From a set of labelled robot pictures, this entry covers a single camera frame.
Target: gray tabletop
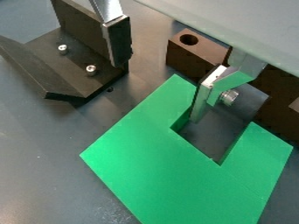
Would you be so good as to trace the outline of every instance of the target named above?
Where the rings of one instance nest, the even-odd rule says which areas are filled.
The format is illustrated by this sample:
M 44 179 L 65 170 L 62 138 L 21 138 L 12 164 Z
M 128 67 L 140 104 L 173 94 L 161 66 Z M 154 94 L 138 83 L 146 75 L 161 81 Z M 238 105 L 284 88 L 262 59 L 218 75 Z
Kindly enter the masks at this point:
M 0 223 L 137 223 L 80 153 L 173 74 L 166 39 L 185 25 L 130 0 L 122 8 L 132 20 L 129 75 L 86 105 L 41 99 L 0 57 Z M 1 0 L 0 21 L 0 35 L 22 43 L 58 27 L 46 0 Z M 295 150 L 260 223 L 297 223 L 297 159 Z

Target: hex bolt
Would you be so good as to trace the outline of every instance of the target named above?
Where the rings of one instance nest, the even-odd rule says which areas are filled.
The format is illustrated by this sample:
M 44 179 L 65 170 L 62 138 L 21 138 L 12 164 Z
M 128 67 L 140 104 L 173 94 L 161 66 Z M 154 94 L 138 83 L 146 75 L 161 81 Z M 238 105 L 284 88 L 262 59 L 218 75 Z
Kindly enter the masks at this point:
M 58 45 L 58 51 L 60 51 L 60 55 L 65 55 L 68 53 L 68 46 Z
M 93 66 L 93 65 L 89 65 L 86 66 L 86 73 L 88 73 L 88 76 L 93 76 L 97 72 L 97 67 Z
M 237 99 L 237 97 L 238 97 L 238 92 L 230 89 L 220 94 L 218 100 L 224 103 L 224 105 L 229 107 L 233 101 Z

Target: wooden block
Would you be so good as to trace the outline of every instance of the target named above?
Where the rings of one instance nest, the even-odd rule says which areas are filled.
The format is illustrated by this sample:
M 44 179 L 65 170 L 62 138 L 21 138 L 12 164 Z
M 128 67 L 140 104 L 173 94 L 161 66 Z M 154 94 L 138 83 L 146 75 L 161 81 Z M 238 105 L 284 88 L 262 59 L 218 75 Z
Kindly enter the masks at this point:
M 197 81 L 217 64 L 224 64 L 228 51 L 228 48 L 184 29 L 168 40 L 165 64 Z

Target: bolt head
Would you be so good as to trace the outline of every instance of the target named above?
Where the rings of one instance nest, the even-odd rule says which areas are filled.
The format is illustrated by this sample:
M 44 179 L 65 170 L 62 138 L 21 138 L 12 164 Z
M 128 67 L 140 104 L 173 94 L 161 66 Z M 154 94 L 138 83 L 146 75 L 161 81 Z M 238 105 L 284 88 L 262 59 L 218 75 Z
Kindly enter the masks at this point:
M 89 65 L 86 66 L 86 73 L 88 73 L 88 76 L 93 76 L 97 72 L 97 67 L 93 66 L 93 65 Z
M 65 55 L 68 52 L 68 46 L 66 45 L 58 45 L 58 52 L 60 55 Z

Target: brown wooden block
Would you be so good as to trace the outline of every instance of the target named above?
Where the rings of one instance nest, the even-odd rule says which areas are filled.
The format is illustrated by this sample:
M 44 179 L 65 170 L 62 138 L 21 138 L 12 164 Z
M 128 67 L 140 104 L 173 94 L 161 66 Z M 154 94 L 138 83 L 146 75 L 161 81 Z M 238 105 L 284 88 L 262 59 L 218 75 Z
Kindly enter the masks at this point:
M 184 29 L 168 40 L 165 64 L 197 81 L 217 64 L 224 63 L 228 50 Z
M 299 113 L 289 108 L 299 97 L 299 79 L 270 66 L 250 85 L 269 95 L 256 121 L 299 145 Z

